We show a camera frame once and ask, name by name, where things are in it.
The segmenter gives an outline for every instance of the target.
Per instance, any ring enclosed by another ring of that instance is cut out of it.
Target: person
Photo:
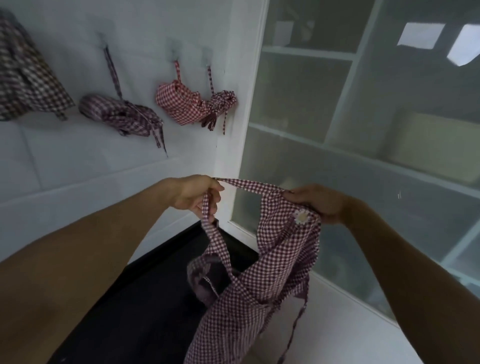
[[[0,263],[0,362],[43,364],[127,265],[169,207],[214,220],[223,187],[208,176],[167,178],[52,232]],[[425,364],[480,361],[480,300],[406,242],[368,205],[309,185],[284,197],[323,224],[344,224],[371,265],[398,324]]]

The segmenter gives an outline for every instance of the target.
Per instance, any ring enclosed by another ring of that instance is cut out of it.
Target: frosted glass door
[[[270,1],[240,178],[286,189],[316,182],[358,197],[479,294],[475,9]],[[259,206],[259,196],[237,191],[233,222],[255,232]],[[392,316],[350,233],[324,226],[320,242],[315,271]]]

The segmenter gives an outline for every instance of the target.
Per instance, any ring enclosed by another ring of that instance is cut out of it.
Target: gingham fabric
[[[75,106],[15,16],[0,9],[0,120],[29,111],[53,112],[60,120]]]
[[[278,360],[282,363],[291,345],[293,331],[305,311],[309,271],[319,250],[320,216],[282,196],[283,189],[264,183],[218,179],[262,195],[257,231],[259,259],[239,275],[234,274],[227,246],[220,232],[208,221],[209,197],[203,200],[202,227],[210,244],[187,268],[188,282],[207,306],[186,354],[184,364],[240,363],[257,335],[266,329],[274,312],[289,296],[304,299],[293,325],[288,345]],[[231,280],[220,294],[212,282],[211,267],[218,261]]]
[[[227,113],[228,110],[230,110],[237,103],[237,97],[233,91],[220,91],[215,93],[213,89],[212,70],[210,69],[210,66],[208,66],[207,70],[208,79],[210,80],[210,90],[212,91],[212,98],[207,102],[210,114],[208,114],[200,122],[202,123],[203,127],[208,127],[209,130],[213,130],[215,128],[217,118],[221,114],[225,113],[223,118],[223,135],[225,135]]]
[[[165,148],[162,128],[163,121],[152,109],[142,105],[134,105],[123,99],[120,82],[108,47],[104,48],[104,54],[120,100],[98,94],[86,95],[80,100],[79,111],[89,119],[102,121],[114,127],[123,136],[128,134],[149,136],[150,132],[152,132],[157,147],[161,148],[163,145],[166,153],[167,149]]]
[[[155,102],[178,124],[186,125],[202,120],[210,111],[199,92],[192,92],[180,79],[180,65],[175,61],[177,79],[160,85]]]

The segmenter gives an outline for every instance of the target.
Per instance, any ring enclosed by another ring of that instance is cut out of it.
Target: black surface
[[[223,235],[237,270],[257,259]],[[207,245],[195,225],[130,264],[49,363],[182,363],[206,311],[187,283],[186,266]]]

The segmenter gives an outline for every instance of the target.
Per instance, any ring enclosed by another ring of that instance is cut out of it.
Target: flower applique
[[[293,213],[297,225],[305,225],[310,220],[310,214],[307,210],[297,210]]]

